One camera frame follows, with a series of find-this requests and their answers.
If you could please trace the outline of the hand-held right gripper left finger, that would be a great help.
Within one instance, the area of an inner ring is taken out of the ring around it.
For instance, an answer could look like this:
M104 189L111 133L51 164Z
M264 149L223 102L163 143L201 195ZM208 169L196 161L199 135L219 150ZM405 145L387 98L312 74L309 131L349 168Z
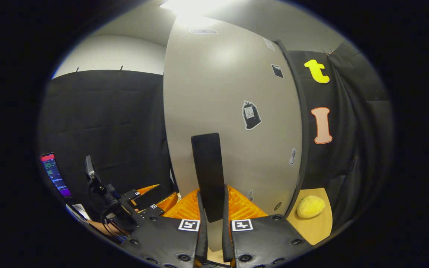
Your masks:
M182 197L166 214L143 219L121 248L159 268L199 268L207 260L207 220L200 191Z

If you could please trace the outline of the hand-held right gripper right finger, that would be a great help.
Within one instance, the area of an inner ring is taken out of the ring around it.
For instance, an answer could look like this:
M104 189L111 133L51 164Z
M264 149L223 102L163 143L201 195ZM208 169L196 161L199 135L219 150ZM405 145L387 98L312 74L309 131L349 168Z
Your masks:
M232 268L277 267L313 249L283 215L265 214L228 185L224 192L222 252Z

